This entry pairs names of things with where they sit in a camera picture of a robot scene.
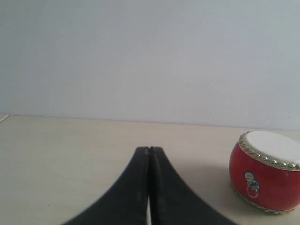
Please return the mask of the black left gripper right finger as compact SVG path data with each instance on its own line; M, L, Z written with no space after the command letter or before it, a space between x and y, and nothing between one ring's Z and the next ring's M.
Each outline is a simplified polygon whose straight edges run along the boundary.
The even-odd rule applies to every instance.
M184 182L161 147L149 149L149 200L153 225L233 225Z

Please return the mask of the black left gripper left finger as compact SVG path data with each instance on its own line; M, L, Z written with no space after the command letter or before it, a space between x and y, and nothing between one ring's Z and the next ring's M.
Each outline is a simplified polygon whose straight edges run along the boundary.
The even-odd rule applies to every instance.
M66 225L146 225L149 147L138 147L114 184Z

